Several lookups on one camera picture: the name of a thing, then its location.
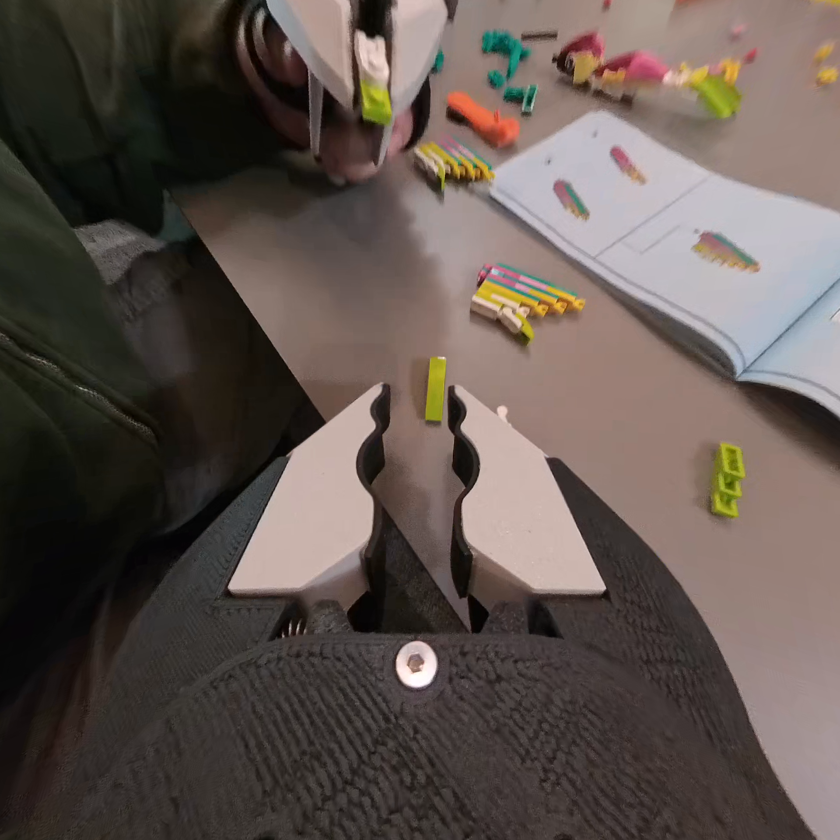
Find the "orange lego piece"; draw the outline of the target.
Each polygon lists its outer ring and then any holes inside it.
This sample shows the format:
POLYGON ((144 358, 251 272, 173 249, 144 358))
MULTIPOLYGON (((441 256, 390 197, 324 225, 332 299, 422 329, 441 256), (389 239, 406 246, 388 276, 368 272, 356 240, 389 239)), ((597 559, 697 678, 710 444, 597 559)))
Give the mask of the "orange lego piece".
POLYGON ((466 126, 493 149, 510 148, 519 139, 517 119, 502 117, 498 110, 481 106, 463 91, 451 91, 447 95, 446 115, 451 122, 466 126))

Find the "small lime white lego assembly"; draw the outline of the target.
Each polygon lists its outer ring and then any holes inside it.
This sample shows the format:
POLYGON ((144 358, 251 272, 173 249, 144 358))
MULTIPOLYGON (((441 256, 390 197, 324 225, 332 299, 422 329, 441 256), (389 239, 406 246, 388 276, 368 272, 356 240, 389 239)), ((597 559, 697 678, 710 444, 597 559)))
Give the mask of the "small lime white lego assembly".
POLYGON ((386 127, 392 122, 390 95, 391 69, 385 39, 368 36, 357 29, 354 33, 354 57, 359 78, 362 120, 386 127))

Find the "lime lego brick cluster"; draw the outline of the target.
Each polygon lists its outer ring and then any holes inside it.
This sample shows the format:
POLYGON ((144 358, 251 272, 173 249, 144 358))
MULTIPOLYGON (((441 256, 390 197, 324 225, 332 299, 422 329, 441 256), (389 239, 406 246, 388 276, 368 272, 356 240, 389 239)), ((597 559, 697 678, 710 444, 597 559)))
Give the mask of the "lime lego brick cluster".
POLYGON ((676 86, 711 117, 729 119, 741 108, 742 94, 737 85, 741 68, 739 59, 722 59, 697 68, 683 63, 676 71, 676 86))

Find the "light blue instruction booklet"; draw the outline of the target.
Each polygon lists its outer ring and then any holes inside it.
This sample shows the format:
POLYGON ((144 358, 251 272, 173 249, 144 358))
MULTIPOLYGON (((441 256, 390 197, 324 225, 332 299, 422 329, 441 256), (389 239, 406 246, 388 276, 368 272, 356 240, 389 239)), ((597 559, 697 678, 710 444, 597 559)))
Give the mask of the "light blue instruction booklet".
POLYGON ((705 170, 609 112, 497 168, 490 196, 736 382, 839 414, 839 216, 705 170))

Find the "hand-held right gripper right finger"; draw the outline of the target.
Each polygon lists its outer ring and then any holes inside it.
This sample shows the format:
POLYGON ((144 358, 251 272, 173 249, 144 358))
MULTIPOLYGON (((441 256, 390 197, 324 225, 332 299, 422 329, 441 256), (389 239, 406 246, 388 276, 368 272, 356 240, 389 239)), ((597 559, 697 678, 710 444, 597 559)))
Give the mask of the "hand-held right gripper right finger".
POLYGON ((503 603, 602 599, 606 584, 549 457, 461 385, 448 388, 452 468, 464 489, 454 508, 450 569, 481 629, 503 603))

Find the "person's left forearm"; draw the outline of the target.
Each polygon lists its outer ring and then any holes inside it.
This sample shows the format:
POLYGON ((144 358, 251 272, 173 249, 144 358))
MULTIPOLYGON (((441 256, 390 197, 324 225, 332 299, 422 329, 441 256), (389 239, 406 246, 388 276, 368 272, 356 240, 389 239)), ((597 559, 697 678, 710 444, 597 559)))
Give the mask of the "person's left forearm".
POLYGON ((163 227, 164 192, 277 158, 238 64, 262 2, 1 3, 2 139, 69 226, 163 227))

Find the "pink lego bird body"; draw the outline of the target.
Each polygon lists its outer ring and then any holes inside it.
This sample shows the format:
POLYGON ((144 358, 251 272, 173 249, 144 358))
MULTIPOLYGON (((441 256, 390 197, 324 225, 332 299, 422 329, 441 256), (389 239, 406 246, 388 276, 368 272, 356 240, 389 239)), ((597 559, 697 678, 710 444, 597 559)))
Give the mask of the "pink lego bird body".
POLYGON ((605 41, 596 30, 567 42, 552 56, 552 63, 573 87, 618 102, 633 103, 638 93, 666 87, 675 78, 672 69, 644 50, 607 58, 605 41))

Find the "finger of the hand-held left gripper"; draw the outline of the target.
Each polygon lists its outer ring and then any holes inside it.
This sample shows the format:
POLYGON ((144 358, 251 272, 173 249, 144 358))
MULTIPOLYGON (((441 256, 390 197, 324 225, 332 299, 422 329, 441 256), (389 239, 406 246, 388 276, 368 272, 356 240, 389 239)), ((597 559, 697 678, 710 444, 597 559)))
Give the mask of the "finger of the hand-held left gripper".
POLYGON ((308 80, 346 111, 359 108, 354 68, 358 1, 267 1, 269 15, 308 71, 308 80))
POLYGON ((394 1, 388 17, 392 109, 405 111, 430 73, 449 20, 445 1, 394 1))

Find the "striped lego wing white bricks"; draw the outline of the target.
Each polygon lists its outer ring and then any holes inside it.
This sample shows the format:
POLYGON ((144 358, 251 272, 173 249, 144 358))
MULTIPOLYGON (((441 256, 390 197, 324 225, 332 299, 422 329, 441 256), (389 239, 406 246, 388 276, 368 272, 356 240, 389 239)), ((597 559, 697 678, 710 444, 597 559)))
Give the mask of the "striped lego wing white bricks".
POLYGON ((580 314, 585 299, 540 277, 499 263, 478 271, 469 301, 472 316, 500 325, 520 345, 533 340, 533 319, 580 314))

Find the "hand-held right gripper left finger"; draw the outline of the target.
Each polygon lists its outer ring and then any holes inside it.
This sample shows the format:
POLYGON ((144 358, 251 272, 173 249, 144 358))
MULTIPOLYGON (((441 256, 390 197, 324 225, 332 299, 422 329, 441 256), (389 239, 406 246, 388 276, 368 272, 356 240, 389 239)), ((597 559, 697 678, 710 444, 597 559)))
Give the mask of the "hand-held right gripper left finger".
POLYGON ((384 613, 385 465, 391 388, 373 385, 295 447, 227 583, 236 606, 309 612, 336 602, 363 632, 384 613))

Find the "lime lego tile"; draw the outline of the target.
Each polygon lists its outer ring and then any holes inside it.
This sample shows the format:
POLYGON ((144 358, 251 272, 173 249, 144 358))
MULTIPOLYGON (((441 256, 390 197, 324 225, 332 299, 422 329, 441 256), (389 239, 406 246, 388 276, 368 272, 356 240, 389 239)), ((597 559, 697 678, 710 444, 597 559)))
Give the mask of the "lime lego tile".
POLYGON ((433 356, 427 367, 427 389, 424 421, 428 424, 443 422, 446 396, 447 360, 444 356, 433 356))

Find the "lime stepped lego piece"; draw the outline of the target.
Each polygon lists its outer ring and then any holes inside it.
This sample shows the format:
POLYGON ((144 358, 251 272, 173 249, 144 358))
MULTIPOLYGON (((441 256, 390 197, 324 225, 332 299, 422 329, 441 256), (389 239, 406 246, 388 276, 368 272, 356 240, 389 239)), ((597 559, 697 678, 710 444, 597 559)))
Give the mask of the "lime stepped lego piece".
POLYGON ((739 518, 742 482, 746 477, 742 449, 720 442, 710 479, 710 512, 728 519, 739 518))

